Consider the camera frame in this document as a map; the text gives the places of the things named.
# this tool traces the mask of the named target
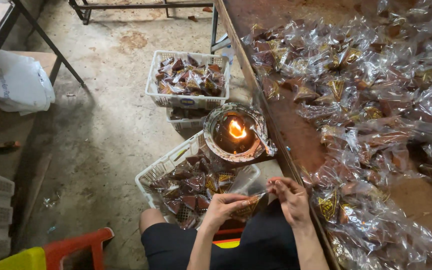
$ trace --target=metal bowl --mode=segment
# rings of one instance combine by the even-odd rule
[[[266,128],[266,121],[263,115],[258,112],[258,110],[256,110],[254,107],[248,107],[241,103],[226,103],[214,108],[211,112],[209,112],[208,116],[204,120],[202,129],[206,144],[214,154],[228,162],[243,163],[252,161],[265,151],[265,148],[261,145],[261,142],[257,137],[255,137],[254,143],[249,150],[238,154],[224,151],[216,144],[213,139],[213,131],[216,127],[216,124],[218,121],[223,119],[226,113],[230,112],[234,112],[242,116],[249,116],[252,120],[254,120],[254,127],[256,130],[262,134],[264,138],[267,138],[268,131]]]

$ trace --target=person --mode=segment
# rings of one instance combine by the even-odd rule
[[[213,236],[232,212],[249,204],[239,194],[215,194],[199,230],[166,223],[157,209],[142,212],[141,242],[150,270],[328,270],[309,214],[306,190],[290,178],[268,179],[277,196],[246,224],[239,246],[220,248]]]

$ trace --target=blue sticker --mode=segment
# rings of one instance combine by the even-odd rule
[[[179,102],[184,106],[194,106],[196,102],[191,98],[182,98]]]

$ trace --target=flame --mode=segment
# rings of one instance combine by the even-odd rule
[[[245,128],[241,128],[240,124],[233,119],[229,123],[229,134],[236,139],[241,139],[246,137],[246,130]]]

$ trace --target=plastic water bottle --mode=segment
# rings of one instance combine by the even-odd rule
[[[229,44],[228,46],[224,47],[222,49],[221,55],[222,56],[226,56],[227,58],[229,58],[229,64],[232,65],[233,64],[233,58],[234,58],[234,50],[233,48],[231,48],[231,44]]]

